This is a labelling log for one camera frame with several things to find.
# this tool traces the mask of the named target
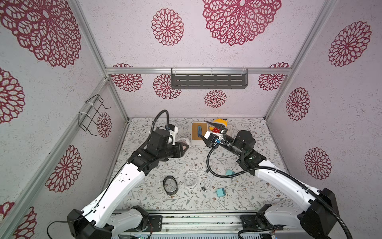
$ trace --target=table surface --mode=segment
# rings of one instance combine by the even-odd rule
[[[147,138],[153,118],[133,118],[127,131],[113,175],[123,166],[131,153]],[[177,138],[191,139],[192,122],[213,121],[211,118],[170,118],[170,124],[179,128]],[[164,126],[165,119],[160,118],[156,126]],[[285,170],[274,141],[265,124],[265,120],[251,118],[228,119],[228,135],[235,137],[239,130],[251,131],[256,140],[255,150],[264,155],[281,170]],[[293,201],[280,190],[249,173],[232,179],[221,179],[206,171],[206,157],[209,152],[206,146],[190,146],[182,158],[170,158],[160,162],[149,175],[133,188],[117,209],[130,209],[139,205],[146,210],[258,210],[264,204],[278,206],[294,206]],[[219,147],[210,158],[211,168],[224,174],[228,169],[239,172],[242,169],[236,163],[237,156]],[[197,186],[188,189],[185,186],[185,175],[193,170],[197,178]],[[178,192],[169,196],[165,193],[163,179],[172,175],[178,182]],[[218,197],[216,189],[224,188],[226,195]]]

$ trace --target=teal box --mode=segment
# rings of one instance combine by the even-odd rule
[[[224,188],[216,189],[216,194],[218,197],[224,197],[225,196]]]
[[[232,175],[232,174],[235,174],[235,172],[233,172],[232,170],[228,169],[227,172],[225,173],[225,175]]]

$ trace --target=red mandala print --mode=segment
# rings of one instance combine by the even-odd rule
[[[0,0],[0,20],[38,60],[65,68],[79,58],[81,35],[66,0]]]
[[[157,11],[151,24],[155,38],[165,46],[173,46],[183,37],[183,22],[174,10],[163,8]]]
[[[17,118],[23,111],[24,98],[18,80],[0,68],[0,124]]]
[[[271,65],[270,67],[290,67],[290,65],[285,62],[279,62]],[[283,74],[261,74],[259,78],[259,86],[261,89],[267,91],[277,89],[284,77],[285,75]]]
[[[305,155],[305,167],[315,179],[326,179],[332,172],[332,162],[329,155],[320,148],[311,148]]]
[[[119,63],[113,67],[132,67],[128,64]],[[142,77],[141,74],[116,74],[111,75],[113,82],[119,88],[125,91],[137,91],[142,87]]]
[[[329,49],[329,61],[337,67],[349,65],[366,50],[370,35],[370,26],[363,21],[345,27],[332,42]]]
[[[157,76],[154,79],[152,87],[155,93],[163,99],[174,99],[182,92],[181,89],[173,89],[171,87],[171,76],[169,74]]]
[[[81,172],[81,161],[78,150],[73,145],[70,145],[66,150],[66,154],[62,156],[54,172],[45,183],[49,191],[63,192],[68,190]]]
[[[204,102],[211,108],[217,108],[225,103],[227,96],[220,90],[213,90],[207,93],[204,97]]]
[[[301,87],[296,88],[292,90],[286,101],[286,112],[291,119],[298,121],[308,113],[309,104],[308,91]]]
[[[23,221],[14,232],[13,239],[30,239],[34,235],[34,229],[37,225],[36,216],[34,207],[30,207],[29,213],[24,216]]]
[[[203,0],[206,28],[220,43],[243,45],[263,33],[281,0]]]
[[[14,204],[14,202],[6,202],[5,204],[0,205],[0,222],[5,218]]]
[[[112,131],[112,120],[106,112],[102,112],[97,119],[97,130],[102,138],[106,138]]]

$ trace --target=white textured wall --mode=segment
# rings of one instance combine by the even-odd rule
[[[353,238],[378,238],[382,233],[381,11],[381,1],[338,2],[269,120],[291,174],[335,193],[340,215]],[[351,39],[362,41],[356,40],[350,53],[358,50],[362,54],[347,65],[333,65],[328,56],[332,42],[342,29],[358,21],[370,26],[371,35],[359,35],[355,27],[345,39],[356,33]],[[298,87],[308,91],[310,102],[306,115],[295,121],[286,108],[289,94]],[[320,155],[314,157],[318,165],[311,169],[315,163],[309,159],[311,154],[306,155],[316,147],[326,152],[329,161]],[[344,238],[341,228],[336,229],[331,237]]]
[[[34,238],[45,239],[48,238],[46,234],[46,227],[49,223],[55,220],[66,221],[66,216],[73,210],[81,210],[84,206],[89,204],[96,198],[107,179],[112,156],[115,147],[118,144],[118,139],[121,135],[121,130],[124,126],[124,120],[119,112],[118,107],[110,94],[109,88],[106,87],[100,94],[104,99],[104,105],[111,107],[110,109],[100,108],[99,112],[106,112],[111,120],[112,128],[110,134],[103,138],[97,131],[94,123],[91,124],[89,132],[80,130],[70,145],[77,148],[81,157],[80,171],[68,170],[70,177],[77,175],[77,179],[73,181],[68,189],[53,190],[57,182],[51,184],[48,181],[47,185],[43,186],[39,196],[32,203],[34,211],[37,214],[37,226],[34,229]],[[59,182],[63,182],[63,178],[57,177]],[[50,235],[52,238],[70,238],[70,230],[66,223],[56,223],[50,228]]]
[[[74,65],[52,67],[0,26],[0,67],[18,79],[25,106],[0,124],[0,204],[14,202],[102,77],[85,40]]]
[[[221,44],[206,28],[203,0],[79,2],[106,65],[126,63],[134,67],[269,67],[277,62],[291,63],[323,3],[282,1],[264,33],[243,45],[230,46]],[[174,10],[183,23],[183,36],[172,46],[160,43],[152,30],[154,15],[163,8]],[[236,12],[232,15],[245,17]]]
[[[219,5],[229,1],[213,0],[79,2],[109,67],[270,67],[281,62],[291,64],[323,3],[269,3],[274,6],[275,11],[269,10],[271,14],[266,16],[254,16],[251,15],[252,11],[265,11],[250,6],[255,1],[249,0],[231,1],[234,5],[231,8]],[[240,2],[245,3],[243,8],[239,6]],[[217,5],[220,7],[214,14],[231,16],[230,20],[225,19],[227,25],[217,32],[220,36],[232,36],[228,32],[234,31],[233,39],[238,38],[238,42],[221,43],[207,28],[211,21],[207,21],[204,15],[208,13],[209,7]],[[247,28],[241,32],[237,28],[240,21],[237,24],[228,23],[234,19],[245,19]],[[263,20],[269,23],[259,24]],[[170,33],[170,38],[161,38],[157,34],[158,27],[166,29],[169,22],[175,22],[179,32]],[[259,33],[254,39],[250,37],[251,34],[260,32],[262,27],[263,33]],[[224,104],[209,107],[204,101],[211,90],[182,90],[175,98],[159,97],[153,88],[153,81],[157,76],[129,75],[127,78],[130,82],[126,77],[114,81],[121,88],[118,93],[129,116],[154,117],[153,112],[157,109],[167,109],[173,117],[262,117],[277,91],[277,87],[268,90],[261,88],[259,75],[250,75],[249,85],[245,90],[223,90]]]

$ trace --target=metal base plate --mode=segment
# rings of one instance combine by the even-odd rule
[[[153,231],[162,231],[162,218],[163,218],[163,216],[150,216],[149,215],[149,223],[151,223],[154,226]],[[150,232],[151,227],[147,226],[143,231]],[[129,229],[125,232],[138,232],[138,231],[133,228],[133,229]]]

